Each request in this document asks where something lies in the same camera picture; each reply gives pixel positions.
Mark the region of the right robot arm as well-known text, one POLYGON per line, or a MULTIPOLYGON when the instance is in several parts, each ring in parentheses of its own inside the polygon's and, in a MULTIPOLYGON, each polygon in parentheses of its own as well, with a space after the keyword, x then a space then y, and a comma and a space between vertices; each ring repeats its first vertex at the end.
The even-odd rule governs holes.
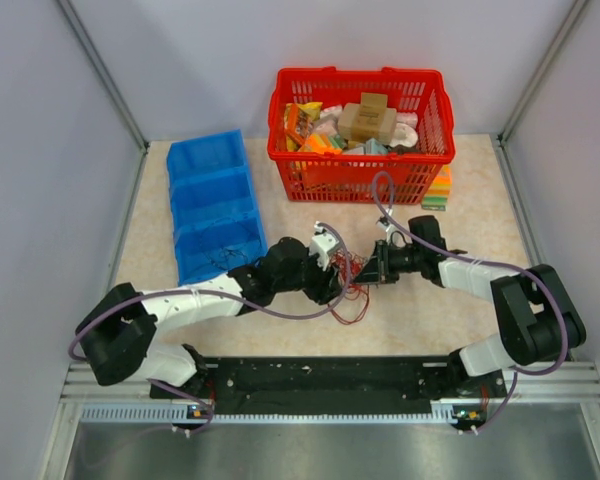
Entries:
POLYGON ((446 249, 432 215, 409 220, 409 236, 385 216, 386 233, 354 277, 358 285, 394 284, 403 274, 420 274, 434 285, 462 291, 492 304, 498 332, 449 354, 447 384, 467 396, 486 375, 509 367, 564 360, 586 341, 586 328, 557 271, 540 264, 522 272, 446 249))

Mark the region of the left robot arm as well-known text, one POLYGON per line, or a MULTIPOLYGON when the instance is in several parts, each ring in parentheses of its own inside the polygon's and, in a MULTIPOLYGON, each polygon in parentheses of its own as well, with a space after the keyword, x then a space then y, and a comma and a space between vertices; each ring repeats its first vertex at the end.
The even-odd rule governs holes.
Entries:
POLYGON ((207 382, 202 357, 190 345, 164 343, 163 335, 263 310, 282 293, 301 291, 317 305, 330 303, 342 292, 338 269, 331 263, 340 246, 326 231, 308 245, 284 237, 256 262, 197 284, 153 292, 119 284, 76 328, 76 345, 101 386, 147 378, 196 396, 207 382))

